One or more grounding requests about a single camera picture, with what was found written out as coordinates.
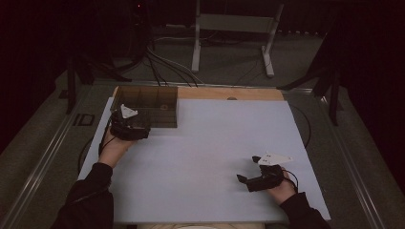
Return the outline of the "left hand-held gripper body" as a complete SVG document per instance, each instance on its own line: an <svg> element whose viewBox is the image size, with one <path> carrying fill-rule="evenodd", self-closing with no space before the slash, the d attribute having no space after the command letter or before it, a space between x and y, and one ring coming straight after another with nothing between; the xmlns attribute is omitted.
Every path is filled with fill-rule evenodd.
<svg viewBox="0 0 405 229"><path fill-rule="evenodd" d="M145 111L133 110L121 104L111 114L113 136L126 141L147 138L151 130L150 116Z"/></svg>

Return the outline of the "black rectangular frame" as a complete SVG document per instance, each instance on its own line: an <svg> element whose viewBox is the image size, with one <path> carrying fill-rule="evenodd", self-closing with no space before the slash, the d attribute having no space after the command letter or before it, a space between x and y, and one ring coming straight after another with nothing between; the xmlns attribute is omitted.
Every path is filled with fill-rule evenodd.
<svg viewBox="0 0 405 229"><path fill-rule="evenodd" d="M92 126L95 121L93 114L77 114L75 116L74 126Z"/></svg>

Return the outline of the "metal rail frame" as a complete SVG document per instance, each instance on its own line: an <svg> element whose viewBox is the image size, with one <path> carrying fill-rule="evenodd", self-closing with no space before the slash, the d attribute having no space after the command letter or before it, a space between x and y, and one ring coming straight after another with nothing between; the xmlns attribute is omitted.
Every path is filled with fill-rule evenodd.
<svg viewBox="0 0 405 229"><path fill-rule="evenodd" d="M21 229L24 222L44 228L52 221L67 189L77 177L95 138L104 105L117 83L83 86L73 111L51 95L0 156L0 229ZM376 153L369 135L344 120L335 126L328 100L311 89L279 92L265 86L207 84L202 95L216 98L250 96L287 100L321 184L333 229L388 229L366 180L359 154ZM95 116L92 126L74 126L77 114Z"/></svg>

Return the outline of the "person's right hand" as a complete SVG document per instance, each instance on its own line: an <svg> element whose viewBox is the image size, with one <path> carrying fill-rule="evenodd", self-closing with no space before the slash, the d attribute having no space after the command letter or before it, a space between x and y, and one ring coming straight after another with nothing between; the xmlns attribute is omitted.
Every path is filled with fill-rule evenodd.
<svg viewBox="0 0 405 229"><path fill-rule="evenodd" d="M294 183L290 180L287 172L284 172L284 179L280 185L266 191L278 205L296 194Z"/></svg>

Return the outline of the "dark translucent compartment box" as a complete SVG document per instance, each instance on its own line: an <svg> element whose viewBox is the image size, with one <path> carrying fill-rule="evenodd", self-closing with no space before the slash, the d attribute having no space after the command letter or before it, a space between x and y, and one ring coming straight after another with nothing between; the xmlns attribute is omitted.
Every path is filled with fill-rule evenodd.
<svg viewBox="0 0 405 229"><path fill-rule="evenodd" d="M119 86L111 112L121 104L150 116L151 128L176 128L178 89L159 86Z"/></svg>

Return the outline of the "white table mat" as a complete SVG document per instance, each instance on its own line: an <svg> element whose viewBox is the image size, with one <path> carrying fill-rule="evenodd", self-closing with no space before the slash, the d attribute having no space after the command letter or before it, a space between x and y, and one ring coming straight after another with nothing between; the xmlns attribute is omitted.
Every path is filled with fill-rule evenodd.
<svg viewBox="0 0 405 229"><path fill-rule="evenodd" d="M178 125L157 128L114 170L114 221L137 223L282 222L264 191L248 192L254 156L287 156L309 204L330 216L286 101L181 99Z"/></svg>

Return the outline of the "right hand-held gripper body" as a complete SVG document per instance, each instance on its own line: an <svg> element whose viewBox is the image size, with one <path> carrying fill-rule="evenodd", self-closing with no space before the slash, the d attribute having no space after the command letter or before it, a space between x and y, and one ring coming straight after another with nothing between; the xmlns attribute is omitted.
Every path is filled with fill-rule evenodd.
<svg viewBox="0 0 405 229"><path fill-rule="evenodd" d="M261 175L259 177L250 178L246 181L246 186L249 192L263 191L280 186L283 181L291 182L289 178L284 176L282 167L276 165L260 165Z"/></svg>

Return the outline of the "black tripod stand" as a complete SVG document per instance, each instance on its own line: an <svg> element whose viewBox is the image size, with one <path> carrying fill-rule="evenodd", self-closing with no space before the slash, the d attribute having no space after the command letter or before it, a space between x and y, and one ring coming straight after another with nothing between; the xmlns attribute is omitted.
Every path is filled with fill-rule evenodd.
<svg viewBox="0 0 405 229"><path fill-rule="evenodd" d="M97 62L95 59L90 57L87 54L74 54L69 55L66 61L67 66L67 110L66 114L69 115L76 104L76 82L75 79L78 77L82 84L92 84L95 78L92 75L91 68L94 67L96 70L99 70L105 73L108 77L114 79L118 82L130 82L129 78L125 78L120 74L116 73L112 69L107 68L100 62Z"/></svg>
<svg viewBox="0 0 405 229"><path fill-rule="evenodd" d="M315 97L322 97L326 93L330 93L330 99L328 100L329 118L330 121L337 126L340 73L337 69L336 52L335 47L333 46L335 39L335 32L333 29L330 29L324 36L322 44L310 63L307 72L297 80L294 80L287 85L279 86L278 90L290 91L317 78L318 81L312 88L312 93Z"/></svg>

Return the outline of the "white metal stand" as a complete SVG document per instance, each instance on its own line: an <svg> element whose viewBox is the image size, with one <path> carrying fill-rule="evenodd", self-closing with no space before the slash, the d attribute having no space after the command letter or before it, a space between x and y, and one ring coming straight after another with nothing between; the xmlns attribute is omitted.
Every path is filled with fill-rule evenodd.
<svg viewBox="0 0 405 229"><path fill-rule="evenodd" d="M211 31L238 31L266 33L267 42L261 48L263 63L268 77L274 76L271 61L271 50L280 18L284 9L283 3L278 3L273 16L247 16L232 14L212 14L201 12L201 1L196 0L195 38L192 55L191 72L197 73L200 69L201 57L201 30Z"/></svg>

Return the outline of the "person's left hand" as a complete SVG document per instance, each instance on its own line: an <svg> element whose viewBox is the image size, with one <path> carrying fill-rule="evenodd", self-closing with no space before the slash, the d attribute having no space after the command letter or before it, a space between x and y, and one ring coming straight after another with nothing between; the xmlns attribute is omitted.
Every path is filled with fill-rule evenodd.
<svg viewBox="0 0 405 229"><path fill-rule="evenodd" d="M98 157L98 163L103 163L111 168L115 168L126 152L135 144L135 141L126 141L116 138L107 129L101 144L101 153Z"/></svg>

